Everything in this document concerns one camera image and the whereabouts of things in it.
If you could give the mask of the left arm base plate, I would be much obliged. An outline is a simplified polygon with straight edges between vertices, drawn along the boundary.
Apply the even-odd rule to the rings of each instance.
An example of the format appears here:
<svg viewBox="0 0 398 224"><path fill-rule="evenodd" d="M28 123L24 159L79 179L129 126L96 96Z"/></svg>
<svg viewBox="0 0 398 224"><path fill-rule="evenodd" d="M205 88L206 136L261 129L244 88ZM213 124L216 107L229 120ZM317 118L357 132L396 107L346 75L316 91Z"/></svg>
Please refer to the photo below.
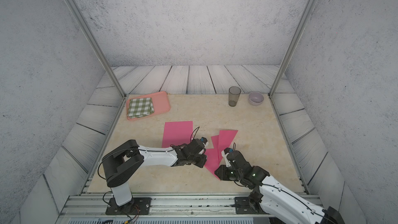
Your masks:
<svg viewBox="0 0 398 224"><path fill-rule="evenodd" d="M133 198L123 206L118 206L115 198L111 198L106 215L148 215L151 205L151 198Z"/></svg>

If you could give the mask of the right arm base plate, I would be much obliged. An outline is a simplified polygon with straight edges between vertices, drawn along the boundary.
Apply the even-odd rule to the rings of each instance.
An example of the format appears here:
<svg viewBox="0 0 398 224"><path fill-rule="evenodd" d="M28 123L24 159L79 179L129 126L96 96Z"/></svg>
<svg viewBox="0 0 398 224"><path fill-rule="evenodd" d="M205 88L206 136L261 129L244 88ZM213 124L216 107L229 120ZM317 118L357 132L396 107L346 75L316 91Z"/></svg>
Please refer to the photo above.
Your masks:
<svg viewBox="0 0 398 224"><path fill-rule="evenodd" d="M258 212L250 206L250 201L248 197L235 197L234 207L236 214L239 215L258 214Z"/></svg>

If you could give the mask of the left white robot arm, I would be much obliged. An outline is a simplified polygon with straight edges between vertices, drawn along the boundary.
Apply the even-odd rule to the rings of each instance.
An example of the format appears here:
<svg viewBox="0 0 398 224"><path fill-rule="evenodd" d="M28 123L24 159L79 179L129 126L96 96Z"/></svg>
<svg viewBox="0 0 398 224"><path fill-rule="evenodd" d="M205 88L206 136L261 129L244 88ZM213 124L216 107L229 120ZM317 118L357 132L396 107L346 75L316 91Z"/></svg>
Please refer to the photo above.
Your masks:
<svg viewBox="0 0 398 224"><path fill-rule="evenodd" d="M188 144L168 148L145 147L138 145L136 140L126 141L101 160L107 186L113 194L112 200L118 207L134 203L128 180L141 167L193 164L203 168L207 160L207 145L206 138L193 139Z"/></svg>

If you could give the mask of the pink square paper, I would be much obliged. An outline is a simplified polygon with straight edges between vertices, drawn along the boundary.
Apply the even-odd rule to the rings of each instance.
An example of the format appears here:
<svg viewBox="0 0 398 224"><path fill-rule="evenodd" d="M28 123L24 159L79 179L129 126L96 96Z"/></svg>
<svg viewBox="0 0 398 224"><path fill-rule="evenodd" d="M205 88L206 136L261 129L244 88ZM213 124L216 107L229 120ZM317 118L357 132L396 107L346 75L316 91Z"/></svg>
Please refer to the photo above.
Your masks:
<svg viewBox="0 0 398 224"><path fill-rule="evenodd" d="M230 147L237 133L238 130L220 130L219 135L211 137L214 149L218 150L220 158L222 157L221 152Z"/></svg>

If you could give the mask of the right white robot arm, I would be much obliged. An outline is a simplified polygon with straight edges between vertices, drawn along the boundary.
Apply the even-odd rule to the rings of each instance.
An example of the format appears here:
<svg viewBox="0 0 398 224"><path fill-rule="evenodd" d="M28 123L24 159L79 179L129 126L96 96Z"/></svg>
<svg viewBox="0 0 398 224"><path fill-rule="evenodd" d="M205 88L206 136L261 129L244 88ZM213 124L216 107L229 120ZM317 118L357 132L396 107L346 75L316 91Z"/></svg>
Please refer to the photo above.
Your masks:
<svg viewBox="0 0 398 224"><path fill-rule="evenodd" d="M344 223L336 209L322 208L297 195L268 171L251 166L240 151L226 148L221 154L226 163L215 170L215 175L222 181L233 181L250 189L248 204L253 212L272 214L286 224Z"/></svg>

